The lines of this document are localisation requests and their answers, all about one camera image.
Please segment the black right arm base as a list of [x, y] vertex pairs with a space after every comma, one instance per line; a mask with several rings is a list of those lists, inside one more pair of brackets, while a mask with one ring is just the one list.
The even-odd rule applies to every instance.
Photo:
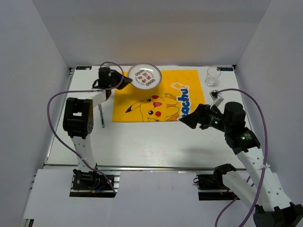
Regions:
[[226, 186], [219, 186], [212, 175], [197, 175], [193, 183], [197, 185], [200, 201], [232, 201], [236, 198]]

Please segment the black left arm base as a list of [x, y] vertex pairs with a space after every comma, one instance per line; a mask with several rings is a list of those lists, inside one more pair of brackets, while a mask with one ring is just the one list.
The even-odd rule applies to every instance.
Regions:
[[82, 172], [73, 169], [70, 197], [114, 198], [119, 177], [117, 175], [106, 175], [106, 177], [108, 180], [95, 171]]

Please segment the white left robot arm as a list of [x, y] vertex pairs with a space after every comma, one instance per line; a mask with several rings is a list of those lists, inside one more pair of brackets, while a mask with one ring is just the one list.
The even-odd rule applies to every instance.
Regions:
[[92, 84], [92, 91], [81, 97], [69, 97], [65, 103], [63, 116], [63, 129], [71, 138], [78, 159], [76, 173], [87, 173], [84, 183], [94, 189], [99, 186], [100, 177], [93, 173], [97, 170], [97, 162], [94, 159], [90, 134], [94, 127], [93, 109], [108, 100], [112, 89], [121, 90], [133, 80], [109, 67], [101, 67], [98, 70], [98, 79]]

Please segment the black table logo sticker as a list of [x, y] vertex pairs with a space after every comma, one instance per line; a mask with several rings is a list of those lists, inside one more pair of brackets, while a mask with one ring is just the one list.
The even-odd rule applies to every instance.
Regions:
[[218, 67], [220, 71], [234, 71], [233, 67]]

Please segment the clear drinking glass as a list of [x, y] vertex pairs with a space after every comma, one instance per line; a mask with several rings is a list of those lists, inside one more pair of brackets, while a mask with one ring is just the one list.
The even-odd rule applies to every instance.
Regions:
[[207, 69], [205, 84], [208, 86], [216, 86], [218, 83], [218, 78], [221, 75], [221, 71], [218, 67], [210, 67]]

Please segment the yellow Pikachu cloth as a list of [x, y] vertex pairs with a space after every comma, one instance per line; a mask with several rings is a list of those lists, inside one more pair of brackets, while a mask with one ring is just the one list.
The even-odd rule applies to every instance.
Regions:
[[204, 104], [197, 70], [163, 70], [161, 83], [142, 90], [128, 85], [116, 90], [113, 122], [170, 122]]

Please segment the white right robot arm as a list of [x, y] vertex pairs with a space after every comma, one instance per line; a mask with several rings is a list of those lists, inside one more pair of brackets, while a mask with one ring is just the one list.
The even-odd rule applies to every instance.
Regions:
[[282, 185], [267, 163], [268, 134], [263, 123], [265, 149], [255, 133], [246, 127], [246, 112], [238, 102], [227, 102], [224, 111], [218, 106], [223, 101], [222, 90], [213, 90], [210, 96], [212, 104], [200, 104], [193, 113], [180, 121], [192, 129], [197, 126], [206, 130], [214, 128], [224, 133], [227, 145], [241, 161], [249, 175], [244, 180], [231, 164], [215, 168], [214, 184], [218, 188], [228, 188], [240, 199], [249, 211], [240, 223], [243, 227], [250, 217], [257, 227], [295, 227], [303, 218], [303, 207], [294, 204], [285, 194]]

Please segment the round printed plate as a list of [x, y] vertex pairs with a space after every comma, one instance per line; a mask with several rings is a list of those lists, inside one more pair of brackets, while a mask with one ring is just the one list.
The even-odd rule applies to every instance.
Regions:
[[132, 66], [127, 75], [128, 78], [132, 79], [131, 84], [140, 90], [154, 89], [162, 81], [161, 71], [156, 66], [149, 63]]

